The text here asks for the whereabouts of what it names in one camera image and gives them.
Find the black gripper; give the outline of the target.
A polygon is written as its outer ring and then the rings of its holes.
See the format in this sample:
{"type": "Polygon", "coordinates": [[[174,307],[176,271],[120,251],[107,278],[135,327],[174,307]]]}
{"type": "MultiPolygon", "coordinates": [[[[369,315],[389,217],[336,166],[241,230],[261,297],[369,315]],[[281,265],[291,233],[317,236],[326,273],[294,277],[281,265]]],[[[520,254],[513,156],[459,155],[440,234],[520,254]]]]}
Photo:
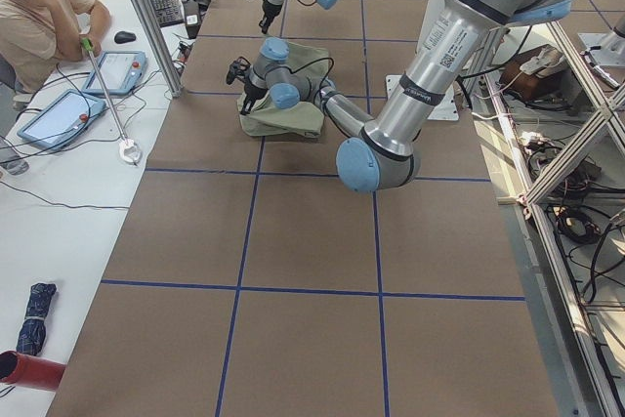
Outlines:
{"type": "Polygon", "coordinates": [[[281,13],[281,5],[273,4],[268,0],[263,1],[263,18],[259,21],[259,27],[264,35],[267,35],[272,21],[281,13]]]}
{"type": "Polygon", "coordinates": [[[245,98],[240,110],[241,115],[249,115],[256,101],[263,99],[267,94],[267,83],[258,76],[250,75],[244,80],[245,98]]]}

